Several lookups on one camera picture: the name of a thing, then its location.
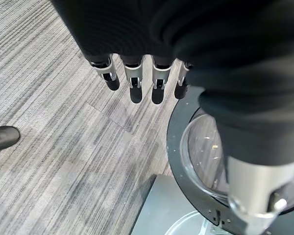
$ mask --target clear plastic container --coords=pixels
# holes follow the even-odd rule
[[[177,220],[165,235],[231,235],[193,211]]]
[[[180,155],[191,181],[228,205],[229,185],[225,179],[221,140],[213,117],[202,114],[189,123],[181,139]],[[288,202],[286,210],[289,210],[294,207],[294,181],[283,192]]]

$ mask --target robotic hand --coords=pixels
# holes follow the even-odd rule
[[[229,204],[245,234],[261,234],[287,206],[294,180],[294,0],[51,2],[112,90],[110,55],[121,56],[135,103],[143,55],[153,56],[156,104],[172,61],[185,62],[175,96],[186,81],[205,89],[199,102],[217,123]]]

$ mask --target black leather shoe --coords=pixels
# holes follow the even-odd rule
[[[19,130],[13,126],[0,126],[0,150],[11,147],[21,138]]]

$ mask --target striped carpet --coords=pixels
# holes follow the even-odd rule
[[[170,174],[166,130],[172,69],[161,105],[107,89],[47,0],[0,0],[0,125],[22,138],[0,152],[0,235],[127,235],[155,175]]]

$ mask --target metal bracket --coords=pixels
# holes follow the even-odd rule
[[[185,76],[187,74],[187,72],[189,71],[190,69],[186,67],[186,63],[183,62],[181,64],[181,67],[180,67],[180,72],[178,74],[178,80],[177,80],[177,83],[178,85],[181,87],[183,86],[183,82],[184,82],[184,79],[185,79]]]
[[[96,69],[96,72],[100,77],[102,77],[104,80],[104,74],[109,74],[111,77],[111,80],[114,81],[117,79],[117,72],[116,67],[114,66],[114,62],[112,59],[112,54],[109,57],[109,65],[106,68],[98,68],[95,66],[94,62],[89,62],[91,66],[93,66]]]
[[[142,86],[143,80],[143,63],[141,62],[139,66],[134,68],[124,65],[124,70],[126,74],[126,79],[129,83],[129,87],[131,89],[133,88],[132,78],[137,78],[137,88],[140,88]]]
[[[171,66],[166,69],[159,69],[155,66],[155,64],[152,65],[152,82],[154,89],[157,89],[157,80],[163,80],[161,89],[164,90],[168,81],[170,70]]]

